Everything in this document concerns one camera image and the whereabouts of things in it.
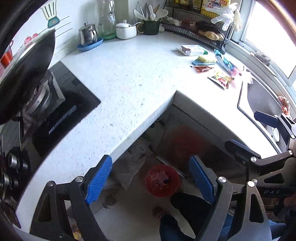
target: jeans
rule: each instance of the jeans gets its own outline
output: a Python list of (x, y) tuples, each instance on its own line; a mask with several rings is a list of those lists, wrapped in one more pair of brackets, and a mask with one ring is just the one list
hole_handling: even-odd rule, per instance
[[(175, 193), (171, 199), (171, 204), (178, 209), (182, 216), (187, 220), (191, 226), (195, 236), (198, 236), (203, 224), (205, 223), (212, 206), (205, 200), (185, 194)], [(224, 240), (231, 226), (232, 216), (227, 215), (223, 230), (220, 234), (220, 239)], [(285, 229), (285, 224), (274, 223), (271, 225), (272, 238), (279, 237)], [(169, 214), (165, 214), (160, 220), (159, 234), (161, 241), (192, 241), (193, 238), (185, 235), (178, 226), (177, 220)]]

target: kitchen countertop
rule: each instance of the kitchen countertop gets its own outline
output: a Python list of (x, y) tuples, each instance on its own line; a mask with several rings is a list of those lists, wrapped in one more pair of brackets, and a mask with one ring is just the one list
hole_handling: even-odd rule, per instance
[[(28, 184), (16, 210), (29, 232), (39, 197), (48, 181), (71, 182), (97, 165), (104, 154), (115, 161), (166, 109), (176, 91), (190, 98), (228, 127), (262, 158), (276, 151), (259, 129), (237, 109), (241, 80), (223, 90), (208, 73), (197, 74), (176, 51), (197, 42), (168, 32), (109, 40), (88, 52), (62, 59), (66, 67), (102, 103), (56, 146)], [(238, 68), (242, 63), (226, 54)]]

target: gas stove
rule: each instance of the gas stove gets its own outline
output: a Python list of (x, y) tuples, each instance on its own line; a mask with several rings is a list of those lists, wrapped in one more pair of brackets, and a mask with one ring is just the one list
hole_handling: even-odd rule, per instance
[(46, 72), (41, 84), (34, 90), (31, 99), (21, 111), (20, 118), (20, 146), (24, 148), (33, 133), (40, 127), (47, 117), (63, 103), (65, 97), (53, 75)]
[(7, 194), (18, 202), (43, 160), (100, 103), (63, 63), (50, 68), (19, 117), (5, 123), (1, 131), (5, 178), (12, 180), (5, 183)]

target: stainless steel teapot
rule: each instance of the stainless steel teapot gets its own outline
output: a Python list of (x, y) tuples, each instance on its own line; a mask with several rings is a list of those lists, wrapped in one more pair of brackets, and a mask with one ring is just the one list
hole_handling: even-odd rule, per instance
[(97, 32), (95, 24), (84, 23), (84, 26), (79, 29), (78, 34), (79, 44), (87, 46), (97, 41)]

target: scrub brush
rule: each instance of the scrub brush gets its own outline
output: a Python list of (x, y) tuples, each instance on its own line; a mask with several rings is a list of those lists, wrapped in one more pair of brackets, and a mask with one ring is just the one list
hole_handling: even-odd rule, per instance
[(211, 55), (200, 55), (196, 60), (192, 62), (193, 65), (202, 66), (202, 65), (212, 65), (215, 64), (217, 59)]

